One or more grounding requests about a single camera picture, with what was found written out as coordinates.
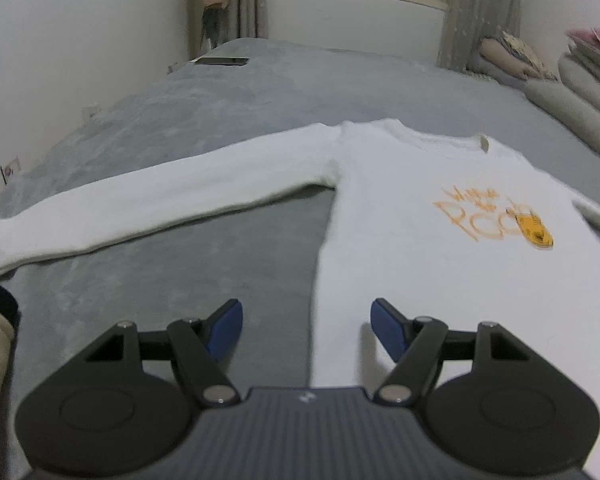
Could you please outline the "white long sleeve sweatshirt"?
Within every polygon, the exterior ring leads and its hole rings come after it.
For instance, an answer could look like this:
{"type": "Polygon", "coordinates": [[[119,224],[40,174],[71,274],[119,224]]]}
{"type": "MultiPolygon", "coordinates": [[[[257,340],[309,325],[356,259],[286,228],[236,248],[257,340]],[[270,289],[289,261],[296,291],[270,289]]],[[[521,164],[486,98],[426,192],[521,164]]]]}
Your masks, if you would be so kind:
{"type": "MultiPolygon", "coordinates": [[[[600,407],[600,205],[488,136],[394,119],[314,124],[99,180],[0,219],[0,275],[310,184],[336,192],[313,294],[311,382],[362,376],[377,297],[503,323],[600,407]]],[[[588,466],[600,477],[600,437],[588,466]]]]}

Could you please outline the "beige curtain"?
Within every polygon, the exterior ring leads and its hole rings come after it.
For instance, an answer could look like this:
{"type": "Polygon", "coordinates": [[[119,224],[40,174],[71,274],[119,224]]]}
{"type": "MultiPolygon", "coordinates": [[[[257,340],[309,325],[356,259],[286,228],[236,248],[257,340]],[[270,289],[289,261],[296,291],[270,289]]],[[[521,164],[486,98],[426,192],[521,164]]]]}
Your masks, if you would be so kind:
{"type": "Polygon", "coordinates": [[[520,33],[522,0],[445,0],[448,10],[437,64],[462,72],[483,37],[499,32],[520,33]]]}
{"type": "Polygon", "coordinates": [[[266,0],[230,0],[228,38],[268,38],[266,0]]]}

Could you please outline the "grey bed blanket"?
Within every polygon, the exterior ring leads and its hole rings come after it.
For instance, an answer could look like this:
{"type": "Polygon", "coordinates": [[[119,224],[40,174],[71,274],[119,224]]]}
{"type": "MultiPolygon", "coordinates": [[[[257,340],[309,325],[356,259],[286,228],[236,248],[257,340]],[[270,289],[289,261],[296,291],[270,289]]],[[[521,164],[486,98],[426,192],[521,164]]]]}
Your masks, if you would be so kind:
{"type": "MultiPolygon", "coordinates": [[[[243,39],[242,67],[189,64],[69,134],[0,194],[0,217],[61,191],[310,122],[385,117],[435,134],[491,133],[600,203],[600,156],[524,95],[413,60],[243,39]]],[[[120,318],[154,330],[236,297],[246,325],[230,376],[240,388],[309,381],[310,288],[334,196],[178,226],[8,274],[20,324],[0,402],[0,479],[28,464],[19,402],[120,318]]]]}

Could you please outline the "beige left curtain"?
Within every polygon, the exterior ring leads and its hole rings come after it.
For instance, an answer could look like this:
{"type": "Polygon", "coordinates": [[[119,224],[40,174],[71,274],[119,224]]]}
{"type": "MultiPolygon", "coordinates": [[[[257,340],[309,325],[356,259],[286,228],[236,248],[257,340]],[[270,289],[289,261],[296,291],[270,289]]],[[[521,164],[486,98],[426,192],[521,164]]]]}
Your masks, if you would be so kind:
{"type": "Polygon", "coordinates": [[[266,0],[230,0],[228,38],[268,38],[266,0]]]}

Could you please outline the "pink pillow on quilts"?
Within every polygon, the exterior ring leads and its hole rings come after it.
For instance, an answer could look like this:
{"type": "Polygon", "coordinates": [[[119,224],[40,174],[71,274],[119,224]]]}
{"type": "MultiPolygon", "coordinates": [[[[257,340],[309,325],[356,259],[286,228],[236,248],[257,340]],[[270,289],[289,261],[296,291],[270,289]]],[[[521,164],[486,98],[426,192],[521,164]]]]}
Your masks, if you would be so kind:
{"type": "Polygon", "coordinates": [[[581,40],[592,47],[600,49],[600,28],[574,28],[568,29],[565,35],[572,40],[581,40]]]}

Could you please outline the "black phone on bed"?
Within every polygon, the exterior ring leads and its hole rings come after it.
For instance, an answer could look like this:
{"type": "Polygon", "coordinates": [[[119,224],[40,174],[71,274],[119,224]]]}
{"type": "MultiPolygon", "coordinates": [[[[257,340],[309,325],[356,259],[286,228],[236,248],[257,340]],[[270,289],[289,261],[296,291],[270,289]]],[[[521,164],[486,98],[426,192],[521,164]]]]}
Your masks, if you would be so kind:
{"type": "Polygon", "coordinates": [[[202,56],[193,60],[195,65],[199,66],[245,66],[249,58],[240,58],[239,56],[202,56]]]}

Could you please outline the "rolled pink beige blanket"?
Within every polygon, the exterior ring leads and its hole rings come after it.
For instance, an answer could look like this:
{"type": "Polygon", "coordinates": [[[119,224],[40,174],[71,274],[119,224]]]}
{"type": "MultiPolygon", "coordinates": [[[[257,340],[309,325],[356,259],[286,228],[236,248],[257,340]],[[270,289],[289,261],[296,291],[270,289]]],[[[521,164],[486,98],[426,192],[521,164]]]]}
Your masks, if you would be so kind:
{"type": "Polygon", "coordinates": [[[481,38],[469,55],[466,70],[512,88],[523,87],[529,79],[557,79],[528,44],[508,32],[481,38]]]}

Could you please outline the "white wall socket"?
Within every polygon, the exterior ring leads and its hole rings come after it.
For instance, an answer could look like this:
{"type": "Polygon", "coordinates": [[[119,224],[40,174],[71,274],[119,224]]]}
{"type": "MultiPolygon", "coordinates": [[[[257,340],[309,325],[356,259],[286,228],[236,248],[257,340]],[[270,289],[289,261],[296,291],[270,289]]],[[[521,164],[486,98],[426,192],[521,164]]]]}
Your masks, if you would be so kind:
{"type": "Polygon", "coordinates": [[[8,185],[10,180],[19,174],[21,171],[21,164],[18,157],[14,158],[6,165],[1,166],[1,175],[4,182],[4,185],[8,185]]]}

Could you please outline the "beige right curtain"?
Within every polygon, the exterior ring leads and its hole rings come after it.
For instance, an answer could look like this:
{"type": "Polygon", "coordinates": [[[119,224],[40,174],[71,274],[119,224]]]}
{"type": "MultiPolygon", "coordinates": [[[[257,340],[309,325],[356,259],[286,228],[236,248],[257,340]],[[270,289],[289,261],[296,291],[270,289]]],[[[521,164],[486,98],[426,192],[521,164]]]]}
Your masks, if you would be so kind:
{"type": "Polygon", "coordinates": [[[483,37],[499,32],[520,33],[522,0],[445,0],[448,10],[437,64],[462,72],[483,37]]]}

